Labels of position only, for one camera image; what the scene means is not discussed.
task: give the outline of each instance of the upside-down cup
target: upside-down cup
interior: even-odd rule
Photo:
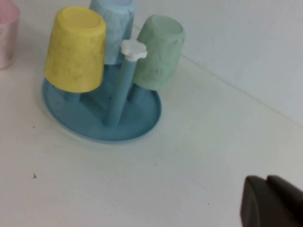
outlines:
[[[134,23],[134,0],[92,0],[90,9],[100,14],[107,26],[106,65],[120,64],[124,55],[121,42],[131,38]]]
[[[169,88],[185,40],[182,25],[167,16],[147,18],[137,40],[146,45],[147,57],[137,62],[133,82],[145,89]]]
[[[0,69],[14,62],[20,11],[11,0],[0,0]]]
[[[103,80],[106,24],[84,7],[61,9],[54,21],[45,77],[55,87],[73,93],[89,92]]]

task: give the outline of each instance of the yellow cup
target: yellow cup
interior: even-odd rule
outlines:
[[[89,92],[103,80],[106,24],[84,7],[61,9],[55,18],[45,63],[45,77],[55,87]]]

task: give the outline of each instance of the dark object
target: dark object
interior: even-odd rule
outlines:
[[[241,219],[243,227],[303,227],[303,192],[279,176],[248,176]]]

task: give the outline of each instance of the blue round tray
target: blue round tray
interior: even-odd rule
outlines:
[[[66,92],[44,79],[42,97],[48,111],[64,128],[94,141],[119,143],[145,135],[160,119],[161,100],[156,91],[148,90],[140,104],[126,101],[117,128],[108,128],[102,122],[120,67],[106,66],[102,85],[94,91],[81,94],[80,100],[76,102],[66,101],[63,97]]]

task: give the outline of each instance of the white knob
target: white knob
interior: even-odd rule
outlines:
[[[121,43],[121,52],[129,61],[137,61],[139,58],[146,58],[146,46],[137,40],[123,40]]]

